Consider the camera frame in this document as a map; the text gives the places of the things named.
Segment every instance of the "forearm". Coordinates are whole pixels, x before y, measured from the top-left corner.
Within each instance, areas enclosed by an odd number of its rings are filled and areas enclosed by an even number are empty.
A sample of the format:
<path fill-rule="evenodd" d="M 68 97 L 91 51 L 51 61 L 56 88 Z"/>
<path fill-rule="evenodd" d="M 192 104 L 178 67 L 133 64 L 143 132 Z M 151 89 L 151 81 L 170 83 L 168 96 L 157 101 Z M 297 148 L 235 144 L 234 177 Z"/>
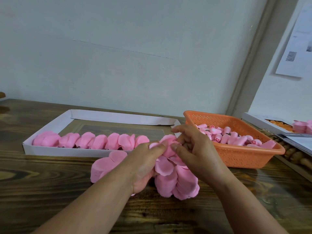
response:
<path fill-rule="evenodd" d="M 116 167 L 34 234 L 108 233 L 132 193 L 129 179 Z"/>
<path fill-rule="evenodd" d="M 213 189 L 235 234 L 287 233 L 234 175 L 230 182 Z"/>

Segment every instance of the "wood grain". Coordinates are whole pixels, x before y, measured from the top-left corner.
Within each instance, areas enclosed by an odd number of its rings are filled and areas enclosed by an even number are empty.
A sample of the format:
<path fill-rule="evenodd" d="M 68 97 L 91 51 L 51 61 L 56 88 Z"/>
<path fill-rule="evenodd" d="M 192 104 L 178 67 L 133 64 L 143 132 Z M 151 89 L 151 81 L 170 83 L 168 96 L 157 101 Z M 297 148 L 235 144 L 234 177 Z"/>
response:
<path fill-rule="evenodd" d="M 0 233 L 29 233 L 90 187 L 95 158 L 25 156 L 21 142 L 69 105 L 0 102 Z M 272 158 L 263 169 L 231 169 L 290 233 L 312 233 L 312 183 Z M 232 233 L 213 190 L 196 198 L 163 198 L 151 180 L 130 198 L 114 233 Z"/>

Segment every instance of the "left hand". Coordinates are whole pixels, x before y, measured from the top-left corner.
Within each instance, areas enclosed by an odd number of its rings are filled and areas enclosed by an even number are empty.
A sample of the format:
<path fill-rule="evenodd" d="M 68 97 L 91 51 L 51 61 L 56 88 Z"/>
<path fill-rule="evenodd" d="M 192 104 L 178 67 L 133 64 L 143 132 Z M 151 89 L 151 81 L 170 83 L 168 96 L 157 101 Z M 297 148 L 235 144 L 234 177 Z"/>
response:
<path fill-rule="evenodd" d="M 147 182 L 155 175 L 154 166 L 156 159 L 167 149 L 168 142 L 149 149 L 149 145 L 154 142 L 139 144 L 128 156 L 120 163 L 122 169 L 131 178 L 132 193 L 141 192 Z"/>

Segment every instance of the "fingernail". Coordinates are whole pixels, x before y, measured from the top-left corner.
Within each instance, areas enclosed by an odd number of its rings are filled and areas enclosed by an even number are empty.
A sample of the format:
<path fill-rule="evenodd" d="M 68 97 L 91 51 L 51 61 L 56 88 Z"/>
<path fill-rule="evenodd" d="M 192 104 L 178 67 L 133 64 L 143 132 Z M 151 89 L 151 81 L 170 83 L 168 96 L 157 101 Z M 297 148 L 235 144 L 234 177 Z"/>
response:
<path fill-rule="evenodd" d="M 173 144 L 171 145 L 171 148 L 172 148 L 173 151 L 175 151 L 175 150 L 177 149 L 177 145 L 176 145 L 175 143 L 173 143 Z"/>
<path fill-rule="evenodd" d="M 164 140 L 163 142 L 161 142 L 164 146 L 168 146 L 168 141 Z"/>

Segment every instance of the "orange plastic basket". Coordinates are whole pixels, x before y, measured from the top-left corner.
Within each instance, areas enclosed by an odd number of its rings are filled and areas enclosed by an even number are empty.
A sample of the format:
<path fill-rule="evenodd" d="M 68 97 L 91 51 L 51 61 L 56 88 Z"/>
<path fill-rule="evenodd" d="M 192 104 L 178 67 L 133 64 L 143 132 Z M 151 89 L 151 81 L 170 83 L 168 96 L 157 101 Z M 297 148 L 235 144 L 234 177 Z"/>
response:
<path fill-rule="evenodd" d="M 263 143 L 270 140 L 266 135 L 235 117 L 196 111 L 185 111 L 183 114 L 186 124 L 196 128 L 196 125 L 201 124 L 214 125 L 221 128 L 229 126 L 232 131 L 236 131 L 240 135 L 251 135 Z M 216 142 L 213 142 L 213 145 L 225 165 L 234 168 L 262 168 L 275 154 L 285 153 L 283 146 L 278 143 L 276 143 L 273 149 L 260 149 Z"/>

